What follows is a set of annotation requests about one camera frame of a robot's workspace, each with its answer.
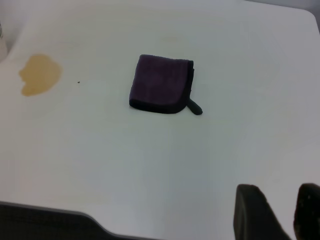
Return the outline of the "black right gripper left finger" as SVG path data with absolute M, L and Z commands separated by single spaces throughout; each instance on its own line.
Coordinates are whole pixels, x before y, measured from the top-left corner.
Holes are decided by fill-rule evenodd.
M 236 240 L 289 240 L 265 195 L 255 185 L 236 188 L 233 230 Z

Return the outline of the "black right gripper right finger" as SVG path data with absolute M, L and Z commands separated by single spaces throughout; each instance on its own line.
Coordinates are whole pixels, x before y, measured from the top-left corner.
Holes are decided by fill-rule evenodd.
M 297 240 L 320 239 L 320 187 L 314 183 L 300 186 L 293 228 Z

